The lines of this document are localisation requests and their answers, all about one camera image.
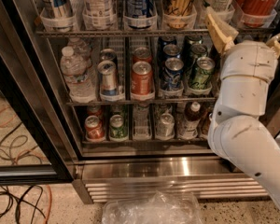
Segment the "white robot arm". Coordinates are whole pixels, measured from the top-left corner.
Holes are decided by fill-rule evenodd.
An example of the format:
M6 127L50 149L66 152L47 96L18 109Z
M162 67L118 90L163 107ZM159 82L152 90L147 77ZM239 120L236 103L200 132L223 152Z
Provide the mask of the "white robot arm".
M220 92L208 145L256 180L280 210L280 147L259 122L280 56L280 33L268 42L234 42L238 32L208 7L204 20L220 62Z

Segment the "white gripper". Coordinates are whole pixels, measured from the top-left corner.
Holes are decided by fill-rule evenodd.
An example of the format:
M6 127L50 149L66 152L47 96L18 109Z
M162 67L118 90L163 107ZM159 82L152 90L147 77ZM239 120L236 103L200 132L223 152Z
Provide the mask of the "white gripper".
M246 40L234 46L234 39L239 32L211 8L206 8L204 23L222 58L220 79L227 77L255 77L268 84L274 79L277 58L280 56L280 33L266 42Z

